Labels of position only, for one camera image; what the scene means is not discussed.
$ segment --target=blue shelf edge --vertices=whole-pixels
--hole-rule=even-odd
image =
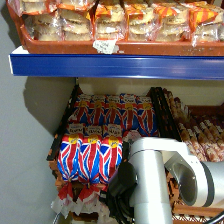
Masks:
[[[9,55],[15,76],[224,80],[224,56]]]

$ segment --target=label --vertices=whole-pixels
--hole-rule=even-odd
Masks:
[[[88,126],[86,128],[87,135],[102,135],[102,128],[100,126]]]
[[[94,95],[92,96],[92,101],[103,101],[105,100],[105,96],[104,95]]]
[[[143,109],[144,110],[151,110],[152,106],[150,103],[143,103]]]
[[[104,54],[112,54],[116,40],[95,40],[93,47]]]
[[[120,97],[119,96],[108,96],[108,101],[109,102],[120,103]]]
[[[219,131],[219,133],[222,133],[223,132],[222,128],[219,125],[216,125],[216,128]]]
[[[209,120],[205,120],[204,122],[205,122],[205,124],[206,124],[208,127],[211,127],[211,126],[212,126],[212,124],[211,124],[211,122],[210,122]]]
[[[194,137],[194,133],[191,129],[187,129],[188,134],[190,135],[190,137]]]
[[[113,102],[113,101],[110,102],[110,103],[109,103],[109,108],[110,108],[110,109],[115,109],[115,110],[116,110],[116,109],[117,109],[117,105],[116,105],[116,103]]]
[[[116,137],[114,136],[109,137],[109,145],[111,148],[116,148],[118,144],[119,144],[119,141]]]
[[[79,96],[79,98],[80,98],[80,101],[90,101],[91,96],[86,95],[86,94],[81,94],[81,95]]]
[[[70,124],[68,132],[69,134],[83,134],[83,124]]]
[[[178,125],[179,125],[180,130],[186,130],[186,128],[184,127],[184,125],[182,123],[179,123]]]
[[[79,140],[79,135],[78,134],[69,135],[69,137],[68,137],[68,141],[71,144],[76,144],[78,140]]]
[[[141,101],[142,103],[152,103],[151,98],[147,96],[140,96],[139,101]]]
[[[96,101],[95,103],[94,103],[94,108],[96,109],[96,108],[101,108],[102,107],[102,102],[101,101]]]
[[[88,143],[90,144],[96,144],[98,141],[98,136],[97,135],[90,135],[88,137]]]
[[[194,130],[195,130],[195,132],[196,132],[197,134],[200,134],[200,133],[201,133],[201,131],[199,130],[199,128],[198,128],[197,126],[194,126]]]
[[[124,95],[123,100],[125,103],[136,103],[134,95]]]
[[[200,123],[200,127],[201,127],[202,130],[206,129],[206,126],[205,126],[205,124],[203,122]]]
[[[116,124],[108,124],[108,134],[109,136],[121,137],[121,126]]]

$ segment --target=price label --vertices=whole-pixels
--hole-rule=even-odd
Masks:
[[[116,40],[95,40],[93,47],[104,54],[112,54],[114,52]]]

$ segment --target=packaged bread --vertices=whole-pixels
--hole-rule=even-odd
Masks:
[[[95,0],[58,0],[58,1],[59,1],[59,4],[57,5],[58,8],[68,10],[88,11],[95,4]]]
[[[88,11],[60,10],[65,41],[89,41],[92,39],[92,23]]]
[[[28,16],[25,26],[30,36],[39,41],[61,41],[61,22],[57,11]]]
[[[118,0],[100,0],[95,12],[95,40],[125,38],[124,9]]]
[[[127,18],[127,39],[131,41],[148,41],[155,36],[156,20],[153,8],[141,0],[124,2]]]
[[[189,39],[190,28],[188,22],[188,8],[178,3],[152,4],[159,16],[160,27],[156,41],[170,42]]]
[[[8,3],[18,16],[51,13],[57,9],[56,0],[9,0]]]
[[[219,41],[224,10],[205,1],[182,4],[189,8],[192,45],[199,42]]]

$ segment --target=union jack packaging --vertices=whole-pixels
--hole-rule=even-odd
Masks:
[[[144,137],[158,136],[156,114],[150,97],[137,97],[139,132]]]
[[[72,134],[65,134],[62,138],[57,165],[65,185],[52,203],[52,209],[57,214],[61,212],[65,217],[75,206],[71,182],[78,180],[79,150],[83,141],[83,129],[80,128],[82,125],[77,124],[78,128],[75,126],[76,124],[72,124],[69,129]]]
[[[100,147],[100,182],[108,184],[122,160],[121,126],[108,124],[104,126],[103,141]]]
[[[79,153],[79,182],[99,183],[99,151],[102,140],[100,126],[87,126]]]
[[[105,124],[121,124],[121,103],[119,96],[106,95]]]
[[[138,129],[138,109],[134,94],[121,94],[122,127],[124,130]]]
[[[78,95],[74,105],[73,114],[68,119],[70,123],[87,124],[90,100],[91,96],[89,95],[86,94]]]
[[[105,95],[93,95],[89,105],[88,123],[91,125],[103,125],[104,108]]]

